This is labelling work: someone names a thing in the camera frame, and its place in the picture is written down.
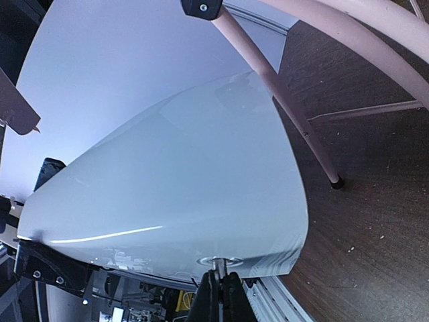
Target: brown wood floor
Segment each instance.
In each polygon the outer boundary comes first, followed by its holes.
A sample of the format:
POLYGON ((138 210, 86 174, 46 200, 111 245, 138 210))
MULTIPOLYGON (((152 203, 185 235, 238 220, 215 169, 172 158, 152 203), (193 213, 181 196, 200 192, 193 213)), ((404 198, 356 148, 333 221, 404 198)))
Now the brown wood floor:
MULTIPOLYGON (((429 17, 428 2, 422 7, 429 17)), ((387 42, 429 80, 425 62, 387 42)), ((412 99, 301 21, 288 35, 280 74, 308 117, 412 99)), ((280 114, 310 216, 301 258, 283 277, 292 294, 317 321, 429 321, 429 111, 318 126, 316 133, 347 180, 343 191, 330 189, 304 140, 280 114)))

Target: black mount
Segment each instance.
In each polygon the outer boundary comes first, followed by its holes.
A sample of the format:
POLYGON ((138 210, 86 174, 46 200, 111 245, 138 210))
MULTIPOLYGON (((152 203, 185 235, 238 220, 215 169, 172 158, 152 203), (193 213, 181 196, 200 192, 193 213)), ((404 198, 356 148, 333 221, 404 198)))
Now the black mount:
POLYGON ((340 176, 338 176, 338 181, 337 182, 332 182, 330 181, 330 186, 332 187, 332 189, 335 190, 340 190, 341 188, 344 187, 345 181, 343 178, 341 178, 340 176))
POLYGON ((6 230, 6 224, 9 219, 11 207, 11 201, 8 198, 0 196, 0 233, 4 233, 6 230))
POLYGON ((96 269, 96 266, 73 260, 43 244, 20 240, 14 270, 18 276, 83 297, 92 271, 96 269))
POLYGON ((215 20, 222 7, 223 0, 181 0, 186 15, 204 20, 215 20))
POLYGON ((218 280, 217 273, 209 270, 202 276, 187 321, 257 322, 257 319, 238 274, 232 272, 218 280), (223 304, 222 320, 219 303, 223 304))

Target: metal rod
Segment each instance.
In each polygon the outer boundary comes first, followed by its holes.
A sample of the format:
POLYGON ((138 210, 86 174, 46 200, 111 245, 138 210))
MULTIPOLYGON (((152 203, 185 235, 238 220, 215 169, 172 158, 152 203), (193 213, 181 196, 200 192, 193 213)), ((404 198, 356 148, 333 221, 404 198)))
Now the metal rod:
POLYGON ((293 98, 287 86, 280 82, 279 76, 261 50, 225 7, 221 8, 219 17, 213 20, 212 23, 235 47, 238 53, 242 55, 250 67, 262 78, 267 88, 306 140, 329 180, 333 183, 338 182, 340 180, 338 173, 314 133, 312 126, 308 123, 302 106, 293 98))
POLYGON ((231 15, 233 15, 236 18, 241 18, 251 23, 256 23, 257 25, 260 25, 264 28, 272 30, 273 32, 276 32, 283 36, 286 36, 288 34, 289 28, 285 27, 284 25, 281 25, 276 21, 272 21, 254 12, 237 7, 236 5, 225 3, 224 6, 228 9, 231 15))
POLYGON ((428 82, 395 50, 353 18, 315 0, 262 1, 301 19, 349 47, 429 109, 428 82))
POLYGON ((320 114, 308 119, 311 124, 316 125, 326 121, 333 121, 336 119, 352 119, 354 117, 377 115, 382 113, 405 111, 408 109, 418 109, 423 107, 419 101, 401 102, 394 104, 376 105, 363 107, 360 109, 349 109, 346 111, 339 111, 334 113, 320 114))
POLYGON ((410 0, 411 6, 413 7, 414 12, 416 13, 417 18, 426 21, 424 19, 424 15, 422 13, 422 10, 420 9, 417 0, 410 0))
POLYGON ((317 0, 366 23, 429 63, 429 24, 388 0, 317 0))
POLYGON ((213 270, 216 272, 219 280, 222 280, 227 274, 227 260, 224 258, 213 258, 213 270))

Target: white backdrop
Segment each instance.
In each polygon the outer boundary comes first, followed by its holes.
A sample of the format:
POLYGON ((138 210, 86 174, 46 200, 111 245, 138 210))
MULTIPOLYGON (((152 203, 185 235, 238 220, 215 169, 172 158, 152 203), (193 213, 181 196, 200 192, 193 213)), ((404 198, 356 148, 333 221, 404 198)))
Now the white backdrop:
MULTIPOLYGON (((256 0, 229 2, 296 22, 256 0)), ((285 37, 240 22, 278 68, 285 37)), ((45 157, 69 164, 154 103, 249 69, 210 22, 186 17, 179 0, 55 1, 17 86, 42 116, 41 134, 7 130, 0 193, 24 201, 45 157)))

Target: pink chair leg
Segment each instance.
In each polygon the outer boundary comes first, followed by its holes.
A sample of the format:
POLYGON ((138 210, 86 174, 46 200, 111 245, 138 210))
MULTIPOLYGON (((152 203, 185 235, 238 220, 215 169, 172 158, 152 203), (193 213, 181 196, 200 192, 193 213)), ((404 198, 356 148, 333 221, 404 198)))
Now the pink chair leg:
POLYGON ((235 49, 242 55, 250 67, 262 78, 267 88, 277 99, 282 109, 292 120, 302 137, 313 151, 334 188, 340 188, 343 180, 338 176, 328 154, 316 137, 310 123, 308 123, 303 108, 293 98, 288 88, 284 86, 274 68, 262 54, 249 35, 238 24, 225 7, 222 7, 219 17, 212 21, 217 29, 228 39, 235 49))
POLYGON ((352 17, 315 0, 262 2, 301 19, 349 47, 429 109, 428 82, 395 50, 352 17))
POLYGON ((381 31, 429 64, 429 24, 389 0, 317 0, 381 31))

